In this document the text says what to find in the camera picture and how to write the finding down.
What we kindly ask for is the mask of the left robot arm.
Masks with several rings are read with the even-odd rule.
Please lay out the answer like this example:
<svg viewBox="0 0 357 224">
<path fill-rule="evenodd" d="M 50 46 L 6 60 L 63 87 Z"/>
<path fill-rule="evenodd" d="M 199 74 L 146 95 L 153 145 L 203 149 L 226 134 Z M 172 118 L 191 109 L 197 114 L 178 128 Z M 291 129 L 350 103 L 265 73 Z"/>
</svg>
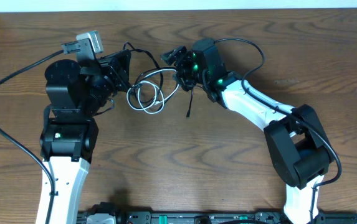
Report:
<svg viewBox="0 0 357 224">
<path fill-rule="evenodd" d="M 75 223 L 98 136 L 94 117 L 119 91 L 128 91 L 131 52 L 121 50 L 45 70 L 50 105 L 44 110 L 41 156 L 47 168 L 36 223 Z"/>
</svg>

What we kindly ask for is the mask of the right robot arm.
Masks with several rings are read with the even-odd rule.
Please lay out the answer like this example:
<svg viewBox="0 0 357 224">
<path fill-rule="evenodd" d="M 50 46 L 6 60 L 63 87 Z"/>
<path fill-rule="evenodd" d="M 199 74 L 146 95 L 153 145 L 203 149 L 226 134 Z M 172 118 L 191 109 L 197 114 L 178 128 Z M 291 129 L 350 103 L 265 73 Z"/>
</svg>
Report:
<svg viewBox="0 0 357 224">
<path fill-rule="evenodd" d="M 318 190 L 336 182 L 341 162 L 315 112 L 308 106 L 293 107 L 256 90 L 247 77 L 226 68 L 217 41 L 201 39 L 190 49 L 179 46 L 161 54 L 172 65 L 173 78 L 184 91 L 196 85 L 212 102 L 241 114 L 265 136 L 272 165 L 286 184 L 284 215 L 291 223 L 314 223 L 318 215 Z"/>
</svg>

